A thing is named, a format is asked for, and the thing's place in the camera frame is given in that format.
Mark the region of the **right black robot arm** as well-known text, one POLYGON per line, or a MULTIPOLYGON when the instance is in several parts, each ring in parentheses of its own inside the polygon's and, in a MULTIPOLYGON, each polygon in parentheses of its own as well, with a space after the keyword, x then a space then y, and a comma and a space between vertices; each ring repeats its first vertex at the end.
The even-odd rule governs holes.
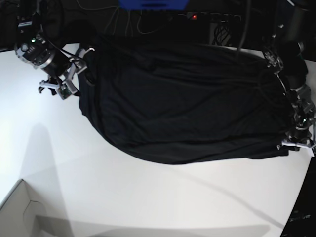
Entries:
POLYGON ((39 93, 48 89, 53 96, 57 94, 62 100, 70 96, 80 96, 80 91, 73 84, 73 77, 84 73, 86 83, 94 86, 84 56, 95 49, 80 47, 75 54, 72 54, 55 45, 44 32, 46 13, 47 3, 44 1, 20 1, 15 54, 24 63, 47 74, 47 80, 39 83, 39 93))

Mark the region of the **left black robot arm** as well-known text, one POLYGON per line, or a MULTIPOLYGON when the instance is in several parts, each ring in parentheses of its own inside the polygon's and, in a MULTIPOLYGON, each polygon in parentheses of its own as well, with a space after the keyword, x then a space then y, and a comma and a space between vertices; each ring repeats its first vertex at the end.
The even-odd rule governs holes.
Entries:
POLYGON ((314 0, 278 0, 269 47, 263 52, 294 111, 294 125, 281 145, 304 148, 312 157, 316 155, 316 106, 306 84, 308 68, 303 52, 315 30, 314 0))

